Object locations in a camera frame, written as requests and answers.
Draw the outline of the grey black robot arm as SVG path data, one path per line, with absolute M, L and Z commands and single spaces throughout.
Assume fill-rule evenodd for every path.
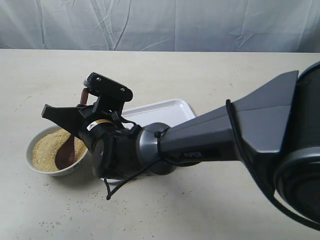
M 168 175 L 202 162 L 242 162 L 283 214 L 320 228 L 320 65 L 278 75 L 236 101 L 182 124 L 126 128 L 133 93 L 98 73 L 84 81 L 92 105 L 45 105 L 42 117 L 84 142 L 93 174 L 121 187 L 140 176 Z

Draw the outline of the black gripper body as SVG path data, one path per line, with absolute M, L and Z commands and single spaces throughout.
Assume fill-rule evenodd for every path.
M 77 105 L 79 107 L 79 129 L 77 137 L 81 139 L 89 152 L 93 152 L 97 141 L 107 132 L 120 128 L 121 111 L 98 110 L 93 112 L 93 105 Z

